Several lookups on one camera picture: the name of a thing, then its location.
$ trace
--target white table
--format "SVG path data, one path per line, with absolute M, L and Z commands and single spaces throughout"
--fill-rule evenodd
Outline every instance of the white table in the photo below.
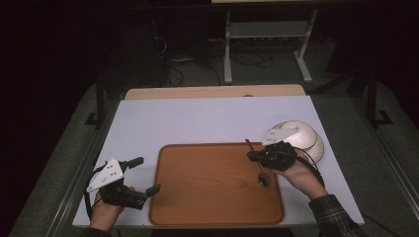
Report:
M 144 192 L 153 185 L 158 152 L 163 146 L 244 142 L 246 138 L 261 141 L 270 128 L 288 120 L 304 121 L 322 137 L 325 152 L 317 166 L 326 189 L 336 195 L 355 222 L 364 223 L 308 96 L 125 100 L 118 108 L 96 166 L 113 157 L 120 161 L 144 157 L 142 165 L 125 173 L 125 185 Z M 279 226 L 315 224 L 308 198 L 284 178 L 279 177 L 279 183 L 285 208 L 285 218 Z M 126 208 L 116 226 L 155 227 L 148 219 L 149 209 L 149 200 L 143 210 Z M 73 225 L 88 224 L 82 199 Z

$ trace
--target hand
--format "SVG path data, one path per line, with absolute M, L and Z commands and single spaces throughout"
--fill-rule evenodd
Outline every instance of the hand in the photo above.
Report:
M 110 232 L 123 211 L 122 206 L 104 203 L 101 200 L 101 195 L 97 192 L 90 227 Z
M 308 157 L 304 152 L 298 149 L 295 151 L 299 157 L 308 161 Z M 295 160 L 295 163 L 284 172 L 272 169 L 270 171 L 285 177 L 296 189 L 302 191 L 310 199 L 328 195 L 327 191 L 320 182 L 318 182 L 311 171 L 297 160 Z

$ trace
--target gray carpet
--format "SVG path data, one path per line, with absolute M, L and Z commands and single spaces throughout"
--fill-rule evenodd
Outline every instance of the gray carpet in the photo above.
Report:
M 267 68 L 245 66 L 233 61 L 233 84 L 297 83 L 305 90 L 310 90 L 335 76 L 324 72 L 328 56 L 333 50 L 333 42 L 310 44 L 305 60 L 314 79 L 311 84 L 302 82 L 292 50 L 286 48 L 275 54 L 273 65 Z M 245 56 L 256 60 L 255 55 Z M 222 79 L 221 57 L 214 58 L 209 65 L 188 63 L 176 67 L 184 74 L 183 86 L 218 85 L 215 72 Z M 399 108 L 392 93 L 382 85 L 378 86 L 377 108 L 385 110 L 394 124 L 380 125 L 379 129 L 373 129 L 364 115 L 365 96 L 358 99 L 348 97 L 345 93 L 348 83 L 350 81 L 322 95 L 313 95 L 312 101 L 360 211 L 393 230 L 398 236 L 419 236 L 418 217 L 412 211 L 405 192 L 399 187 L 397 176 L 387 160 L 388 150 L 384 152 L 382 149 L 384 141 L 412 186 L 418 190 L 419 132 Z M 92 146 L 97 146 L 98 141 L 103 139 L 103 131 L 84 124 L 87 116 L 96 111 L 95 107 L 95 87 L 92 86 L 74 112 L 11 236 L 80 234 L 81 229 L 72 226 L 71 222 L 81 199 L 81 190 L 69 190 L 68 187 L 75 189 L 72 183 L 78 177 L 83 177 L 79 174 L 83 173 L 78 170 L 79 164 L 83 159 L 88 159 L 86 157 L 89 155 L 86 154 L 92 154 Z M 74 194 L 74 197 L 66 198 L 69 194 Z M 364 228 L 371 236 L 392 236 L 369 219 L 366 219 Z M 293 233 L 301 237 L 317 236 L 318 230 L 315 226 L 301 226 L 294 228 Z M 122 230 L 124 237 L 149 234 L 150 230 Z

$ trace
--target orange tray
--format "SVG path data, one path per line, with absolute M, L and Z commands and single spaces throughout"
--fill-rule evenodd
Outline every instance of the orange tray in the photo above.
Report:
M 255 150 L 263 146 L 252 143 Z M 247 143 L 179 144 L 159 153 L 149 219 L 157 226 L 275 225 L 284 219 L 278 180 L 259 184 Z

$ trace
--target sleeve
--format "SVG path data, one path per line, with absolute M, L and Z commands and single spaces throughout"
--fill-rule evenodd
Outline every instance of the sleeve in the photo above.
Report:
M 95 228 L 84 228 L 80 237 L 112 237 L 111 233 Z
M 324 236 L 369 236 L 360 225 L 351 219 L 335 196 L 319 197 L 312 200 L 308 205 L 313 211 L 320 232 Z

